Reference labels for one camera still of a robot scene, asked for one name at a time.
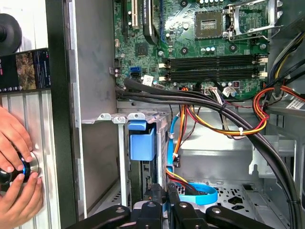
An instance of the knob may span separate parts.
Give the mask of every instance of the knob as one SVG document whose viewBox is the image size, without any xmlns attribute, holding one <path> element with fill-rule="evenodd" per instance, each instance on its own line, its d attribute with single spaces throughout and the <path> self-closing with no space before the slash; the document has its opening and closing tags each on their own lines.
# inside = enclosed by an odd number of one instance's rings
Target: knob
<svg viewBox="0 0 305 229">
<path fill-rule="evenodd" d="M 21 153 L 19 152 L 18 152 L 18 156 L 23 163 L 23 170 L 22 171 L 14 170 L 11 173 L 7 173 L 4 170 L 0 169 L 0 185 L 9 184 L 21 173 L 24 174 L 23 182 L 26 183 L 29 180 L 31 173 L 39 172 L 39 163 L 37 157 L 32 152 L 31 152 L 31 156 L 33 159 L 31 162 L 26 162 L 22 157 Z"/>
<path fill-rule="evenodd" d="M 9 14 L 0 13 L 0 55 L 16 52 L 21 41 L 22 32 L 16 19 Z"/>
</svg>

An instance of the screw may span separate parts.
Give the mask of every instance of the screw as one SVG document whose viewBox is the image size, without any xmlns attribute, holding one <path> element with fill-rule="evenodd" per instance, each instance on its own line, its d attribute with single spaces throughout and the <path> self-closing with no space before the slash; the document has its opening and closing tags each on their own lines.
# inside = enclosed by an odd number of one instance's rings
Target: screw
<svg viewBox="0 0 305 229">
<path fill-rule="evenodd" d="M 163 51 L 158 51 L 158 56 L 163 56 L 164 52 Z"/>
<path fill-rule="evenodd" d="M 118 208 L 115 212 L 117 212 L 117 213 L 122 213 L 122 212 L 124 212 L 124 211 L 125 211 L 124 209 Z"/>
<path fill-rule="evenodd" d="M 266 49 L 267 45 L 266 44 L 261 44 L 259 47 L 260 47 L 260 49 Z"/>
<path fill-rule="evenodd" d="M 153 208 L 153 207 L 155 207 L 156 205 L 155 205 L 154 203 L 151 202 L 151 203 L 148 204 L 148 206 L 149 206 L 150 208 Z"/>
<path fill-rule="evenodd" d="M 216 214 L 221 213 L 221 210 L 219 208 L 213 208 L 212 212 L 215 212 Z"/>
<path fill-rule="evenodd" d="M 179 206 L 182 207 L 182 208 L 186 208 L 187 204 L 186 203 L 180 203 Z"/>
</svg>

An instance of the chip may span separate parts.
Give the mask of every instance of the chip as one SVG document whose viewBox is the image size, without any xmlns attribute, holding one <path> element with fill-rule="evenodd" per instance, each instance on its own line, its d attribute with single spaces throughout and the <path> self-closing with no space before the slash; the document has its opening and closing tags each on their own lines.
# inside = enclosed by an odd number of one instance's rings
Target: chip
<svg viewBox="0 0 305 229">
<path fill-rule="evenodd" d="M 137 43 L 137 44 L 135 44 L 135 55 L 136 56 L 147 56 L 148 55 L 148 45 L 147 45 L 147 43 Z"/>
<path fill-rule="evenodd" d="M 196 12 L 196 39 L 208 39 L 222 36 L 223 14 L 221 12 Z"/>
</svg>

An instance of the white panel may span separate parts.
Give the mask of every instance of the white panel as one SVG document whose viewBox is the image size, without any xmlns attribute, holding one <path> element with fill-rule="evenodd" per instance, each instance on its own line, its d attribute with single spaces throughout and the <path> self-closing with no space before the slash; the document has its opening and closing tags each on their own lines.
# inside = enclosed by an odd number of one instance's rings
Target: white panel
<svg viewBox="0 0 305 229">
<path fill-rule="evenodd" d="M 20 24 L 19 52 L 48 47 L 45 0 L 0 0 L 0 13 L 12 15 Z M 60 229 L 51 92 L 3 95 L 1 98 L 2 106 L 28 129 L 43 181 L 43 208 L 19 229 Z"/>
</svg>

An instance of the cpu socket lever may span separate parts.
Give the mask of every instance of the cpu socket lever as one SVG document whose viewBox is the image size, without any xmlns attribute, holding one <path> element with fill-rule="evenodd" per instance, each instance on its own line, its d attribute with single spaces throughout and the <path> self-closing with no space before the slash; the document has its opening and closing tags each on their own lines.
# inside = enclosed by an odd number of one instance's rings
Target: cpu socket lever
<svg viewBox="0 0 305 229">
<path fill-rule="evenodd" d="M 239 22 L 241 8 L 243 6 L 253 6 L 255 4 L 258 4 L 258 3 L 261 3 L 264 1 L 268 1 L 268 12 L 269 12 L 268 13 L 268 25 L 259 27 L 259 28 L 250 28 L 247 31 L 242 32 L 241 27 L 240 27 L 240 22 Z M 281 25 L 280 26 L 275 25 L 275 23 L 276 23 L 276 21 L 275 21 L 276 20 L 276 1 L 275 0 L 248 0 L 248 1 L 243 1 L 243 2 L 236 3 L 236 4 L 229 4 L 224 8 L 223 13 L 230 17 L 230 27 L 227 29 L 227 32 L 224 32 L 224 34 L 225 33 L 227 34 L 224 37 L 228 37 L 229 41 L 241 41 L 241 40 L 248 40 L 248 39 L 253 39 L 253 38 L 264 38 L 266 40 L 269 40 L 264 35 L 249 36 L 247 38 L 240 38 L 240 39 L 238 39 L 236 37 L 281 27 Z"/>
</svg>

